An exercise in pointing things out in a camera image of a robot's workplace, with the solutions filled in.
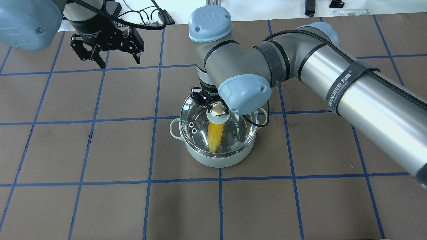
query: pot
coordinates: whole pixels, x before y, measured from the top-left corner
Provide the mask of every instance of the pot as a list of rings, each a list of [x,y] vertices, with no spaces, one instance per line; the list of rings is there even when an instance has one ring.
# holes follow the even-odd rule
[[[264,109],[259,109],[267,116]],[[181,117],[174,119],[170,124],[171,135],[183,141],[191,156],[206,166],[229,167],[239,163],[252,150],[259,127],[246,122],[240,115],[230,111],[228,118],[222,121],[224,126],[221,141],[215,152],[210,152],[208,143],[209,119],[212,119],[210,114],[189,96],[182,107]],[[247,117],[252,122],[258,123],[257,111],[248,114]],[[172,132],[176,123],[179,123],[180,136]]]

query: blue joint cap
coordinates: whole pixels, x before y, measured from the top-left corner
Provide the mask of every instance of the blue joint cap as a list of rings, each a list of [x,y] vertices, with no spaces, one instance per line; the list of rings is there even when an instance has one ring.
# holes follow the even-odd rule
[[[231,33],[233,25],[228,11],[218,5],[196,9],[188,21],[190,39],[198,43],[219,40]]]
[[[218,94],[237,115],[246,115],[263,106],[271,97],[269,82],[255,74],[231,77],[218,87]]]
[[[333,30],[332,26],[329,23],[326,22],[315,22],[312,24],[308,24],[308,25],[303,25],[297,29],[300,29],[302,27],[306,27],[306,26],[310,26],[310,27],[314,27],[319,29],[320,31],[324,32],[329,40],[332,42],[333,45],[339,47],[339,37],[338,34]]]
[[[1,0],[0,42],[28,51],[45,49],[61,20],[62,12],[52,0]]]

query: cable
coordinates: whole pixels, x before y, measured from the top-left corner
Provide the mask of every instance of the cable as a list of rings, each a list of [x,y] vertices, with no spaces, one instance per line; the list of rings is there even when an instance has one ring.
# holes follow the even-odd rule
[[[141,12],[144,12],[144,13],[145,13],[145,15],[147,16],[147,20],[148,20],[148,21],[150,21],[150,18],[148,17],[148,13],[147,13],[146,11],[144,11],[144,10],[139,10],[138,12],[139,12],[139,15],[141,15]]]
[[[145,26],[145,25],[139,25],[139,24],[131,23],[131,22],[125,21],[123,19],[117,18],[111,14],[108,14],[105,11],[99,10],[98,8],[88,4],[86,2],[83,2],[82,0],[72,0],[72,1],[74,1],[75,3],[79,4],[80,6],[83,6],[83,7],[87,8],[87,9],[89,9],[89,10],[91,10],[91,11],[93,11],[93,12],[95,12],[95,13],[97,13],[97,14],[105,17],[105,18],[108,18],[108,19],[113,20],[117,23],[121,23],[121,24],[124,24],[127,26],[131,26],[131,27],[135,27],[135,28],[139,28],[139,29],[147,29],[147,30],[162,30],[167,25],[166,22],[164,22],[163,25],[160,25],[160,26]],[[166,19],[164,12],[157,5],[156,1],[155,0],[151,0],[151,1],[153,2],[154,6],[157,9],[159,9],[159,12],[163,15],[163,18]]]
[[[246,120],[248,123],[250,123],[254,126],[257,126],[260,128],[267,126],[268,122],[270,120],[270,101],[267,101],[267,115],[265,116],[266,117],[266,123],[265,124],[256,124],[256,123],[252,122],[251,120],[249,120],[249,118],[246,115],[242,115],[242,117],[244,120]]]
[[[146,23],[145,23],[145,21],[144,21],[144,18],[142,17],[142,15],[141,15],[141,12],[144,12],[145,13],[145,15],[147,16],[147,20],[148,21],[150,21],[150,18],[148,17],[148,13],[146,12],[146,11],[144,11],[145,9],[147,9],[147,8],[144,8],[144,9],[141,9],[141,10],[138,10],[138,11],[135,11],[135,10],[133,10],[128,4],[127,4],[127,2],[125,1],[125,0],[123,0],[123,2],[125,3],[125,5],[130,9],[130,11],[127,11],[126,13],[128,13],[128,12],[136,12],[136,13],[138,13],[139,14],[139,16],[141,17],[141,20],[142,20],[142,22],[144,23],[144,25],[147,25]]]
[[[321,36],[319,36],[317,34],[314,34],[312,32],[305,31],[305,30],[285,30],[285,31],[280,31],[280,32],[274,33],[273,35],[270,35],[269,37],[263,39],[263,41],[268,41],[268,40],[272,39],[273,37],[276,37],[276,36],[279,36],[279,35],[283,35],[283,34],[288,34],[288,33],[300,33],[300,34],[305,34],[305,35],[311,36],[311,37],[313,37],[313,38],[321,41],[322,43],[328,45],[332,50],[334,50],[338,55],[340,55],[342,58],[344,58],[349,63],[353,63],[354,62],[353,59],[351,59],[347,54],[343,53],[339,48],[337,48],[335,45],[333,45],[330,41],[322,38]],[[373,79],[377,80],[379,83],[383,84],[384,86],[388,87],[393,92],[395,92],[395,93],[399,94],[400,96],[406,98],[407,100],[411,101],[415,105],[421,107],[424,110],[427,110],[427,103],[425,103],[425,102],[419,100],[418,98],[412,96],[411,94],[403,91],[402,89],[398,88],[394,84],[392,84],[389,81],[385,80],[384,78],[378,76],[377,74],[375,74],[372,71],[368,71],[368,72],[366,72],[366,74],[368,76],[372,77]]]
[[[126,3],[126,1],[125,0],[123,0],[123,2],[125,3],[125,5],[128,7],[128,9],[130,9],[130,10],[132,10],[133,11],[133,9],[131,9],[131,7],[129,7],[129,5]]]
[[[150,14],[151,20],[153,20],[153,13],[154,13],[156,10],[157,10],[157,9],[154,9],[154,10],[151,12],[151,14]]]

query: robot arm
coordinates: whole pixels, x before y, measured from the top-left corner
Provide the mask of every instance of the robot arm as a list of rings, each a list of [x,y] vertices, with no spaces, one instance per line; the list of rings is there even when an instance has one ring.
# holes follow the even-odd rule
[[[94,61],[104,69],[105,62],[99,52],[120,50],[132,54],[140,64],[144,41],[136,28],[161,30],[166,25],[127,23],[109,14],[107,3],[105,0],[4,0],[0,5],[0,41],[11,47],[42,50],[52,42],[64,15],[79,33],[72,35],[70,45],[81,60]],[[130,27],[119,30],[114,21]]]
[[[230,111],[256,111],[272,87],[297,77],[427,189],[427,102],[334,46],[339,41],[330,25],[279,32],[247,51],[219,6],[197,9],[189,28],[202,89],[215,87]]]

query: glass lid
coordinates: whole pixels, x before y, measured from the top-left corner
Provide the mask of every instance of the glass lid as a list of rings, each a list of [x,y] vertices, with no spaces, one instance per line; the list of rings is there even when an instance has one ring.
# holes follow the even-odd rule
[[[210,157],[223,158],[240,152],[252,141],[257,128],[241,116],[229,113],[230,117],[224,123],[214,124],[208,119],[211,113],[188,97],[181,111],[185,141],[194,150]],[[253,112],[248,118],[257,123],[258,113]]]

